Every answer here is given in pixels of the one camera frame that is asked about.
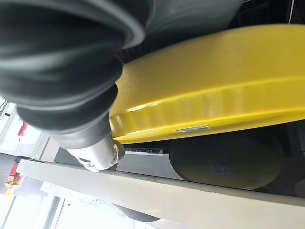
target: red fire extinguisher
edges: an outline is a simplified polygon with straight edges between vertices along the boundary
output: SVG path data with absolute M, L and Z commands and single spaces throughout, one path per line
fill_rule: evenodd
M 28 124 L 23 121 L 22 126 L 20 127 L 17 135 L 18 136 L 25 136 L 25 131 L 26 131 L 27 127 L 28 127 Z
M 28 157 L 25 157 L 25 156 L 15 157 L 15 163 L 14 163 L 13 167 L 11 168 L 10 174 L 8 175 L 8 177 L 5 181 L 5 186 L 7 189 L 6 194 L 12 195 L 13 192 L 16 189 L 18 189 L 23 183 L 25 176 L 16 171 L 17 167 L 19 165 L 19 162 L 22 159 L 28 159 Z

